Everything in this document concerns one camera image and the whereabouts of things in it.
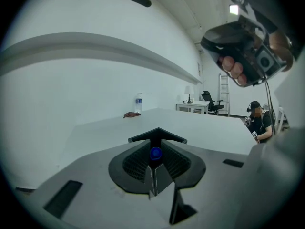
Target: table surface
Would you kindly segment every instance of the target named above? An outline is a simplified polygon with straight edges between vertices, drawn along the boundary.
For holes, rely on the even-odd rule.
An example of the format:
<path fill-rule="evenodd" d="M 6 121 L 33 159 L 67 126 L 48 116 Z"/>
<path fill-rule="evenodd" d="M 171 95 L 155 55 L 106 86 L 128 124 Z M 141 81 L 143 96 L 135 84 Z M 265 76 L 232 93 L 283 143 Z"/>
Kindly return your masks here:
<path fill-rule="evenodd" d="M 143 111 L 133 118 L 117 117 L 76 126 L 59 160 L 62 169 L 76 159 L 128 143 L 128 138 L 162 128 L 188 144 L 215 151 L 249 154 L 256 141 L 238 118 L 165 109 Z"/>
<path fill-rule="evenodd" d="M 188 104 L 188 103 L 177 103 L 177 105 L 194 105 L 194 106 L 203 106 L 203 107 L 206 107 L 207 105 L 209 105 L 209 101 L 194 101 L 192 102 L 191 104 Z"/>

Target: man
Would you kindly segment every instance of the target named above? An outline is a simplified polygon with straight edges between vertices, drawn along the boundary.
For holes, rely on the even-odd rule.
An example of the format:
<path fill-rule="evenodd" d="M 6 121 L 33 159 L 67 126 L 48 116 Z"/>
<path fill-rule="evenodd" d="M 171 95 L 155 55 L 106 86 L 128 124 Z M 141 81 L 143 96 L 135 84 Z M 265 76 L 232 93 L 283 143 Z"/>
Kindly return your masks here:
<path fill-rule="evenodd" d="M 251 133 L 257 133 L 259 143 L 267 142 L 272 136 L 271 114 L 265 111 L 258 101 L 250 104 L 249 124 L 245 123 Z"/>
<path fill-rule="evenodd" d="M 298 58 L 303 47 L 303 39 L 296 36 L 296 32 L 291 29 L 288 23 L 286 13 L 281 8 L 279 0 L 231 0 L 237 4 L 240 9 L 246 11 L 246 4 L 250 4 L 254 10 L 257 21 L 259 21 L 269 33 L 270 48 L 283 61 L 287 62 L 287 66 L 283 71 L 289 70 L 293 65 L 293 56 Z M 230 72 L 232 78 L 236 79 L 240 85 L 247 82 L 246 76 L 243 74 L 243 66 L 239 62 L 235 62 L 232 57 L 219 58 L 223 69 Z"/>

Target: white wall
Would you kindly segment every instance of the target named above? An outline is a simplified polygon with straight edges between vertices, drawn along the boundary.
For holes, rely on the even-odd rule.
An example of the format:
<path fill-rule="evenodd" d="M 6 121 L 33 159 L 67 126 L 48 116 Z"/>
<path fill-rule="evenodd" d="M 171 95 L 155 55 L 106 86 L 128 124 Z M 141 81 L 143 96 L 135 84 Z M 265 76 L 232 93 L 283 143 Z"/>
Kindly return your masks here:
<path fill-rule="evenodd" d="M 209 91 L 212 99 L 222 100 L 225 97 L 225 94 L 222 94 L 222 97 L 219 98 L 219 72 L 222 75 L 225 75 L 225 72 L 221 71 L 216 63 L 212 60 L 210 54 L 206 52 L 202 56 L 203 61 L 203 89 L 202 91 Z M 268 81 L 271 99 L 275 113 L 277 114 L 279 102 L 274 95 L 275 89 L 283 82 L 288 72 L 279 73 L 277 76 Z M 249 113 L 246 111 L 250 102 L 256 100 L 261 106 L 267 103 L 267 94 L 265 89 L 265 84 L 257 85 L 255 87 L 249 86 L 242 88 L 237 86 L 232 79 L 229 79 L 230 84 L 230 114 L 231 115 L 240 115 L 240 116 L 249 116 Z"/>
<path fill-rule="evenodd" d="M 32 0 L 4 48 L 47 33 L 77 31 L 139 44 L 196 72 L 199 54 L 184 30 L 159 4 L 129 0 Z M 0 78 L 1 165 L 13 186 L 36 188 L 55 174 L 74 126 L 143 109 L 175 109 L 188 82 L 134 65 L 98 60 L 54 60 Z M 200 85 L 194 86 L 198 99 Z"/>
<path fill-rule="evenodd" d="M 155 0 L 149 8 L 129 0 L 31 0 L 18 15 L 3 46 L 71 31 L 132 42 L 199 78 L 197 62 L 201 64 L 201 59 L 195 45 L 178 21 Z"/>

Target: ceiling light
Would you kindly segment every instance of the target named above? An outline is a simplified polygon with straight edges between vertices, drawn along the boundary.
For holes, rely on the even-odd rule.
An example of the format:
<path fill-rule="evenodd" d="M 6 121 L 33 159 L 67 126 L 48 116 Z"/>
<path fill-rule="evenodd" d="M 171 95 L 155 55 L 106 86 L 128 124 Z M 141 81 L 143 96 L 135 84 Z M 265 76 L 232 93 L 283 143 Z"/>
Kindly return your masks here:
<path fill-rule="evenodd" d="M 238 5 L 230 5 L 230 13 L 238 15 Z"/>

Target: black chair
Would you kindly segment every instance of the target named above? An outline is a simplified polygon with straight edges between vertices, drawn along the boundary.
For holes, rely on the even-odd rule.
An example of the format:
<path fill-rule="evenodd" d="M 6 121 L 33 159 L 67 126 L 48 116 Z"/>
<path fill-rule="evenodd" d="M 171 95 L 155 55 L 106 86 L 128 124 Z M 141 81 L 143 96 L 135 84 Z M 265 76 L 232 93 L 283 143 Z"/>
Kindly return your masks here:
<path fill-rule="evenodd" d="M 224 108 L 224 105 L 220 105 L 220 102 L 223 100 L 217 100 L 218 105 L 214 105 L 214 101 L 211 98 L 210 92 L 208 91 L 204 91 L 203 94 L 201 94 L 201 96 L 203 97 L 203 99 L 205 101 L 209 101 L 209 110 L 213 111 L 214 113 L 217 113 L 217 115 L 219 114 L 219 110 Z"/>

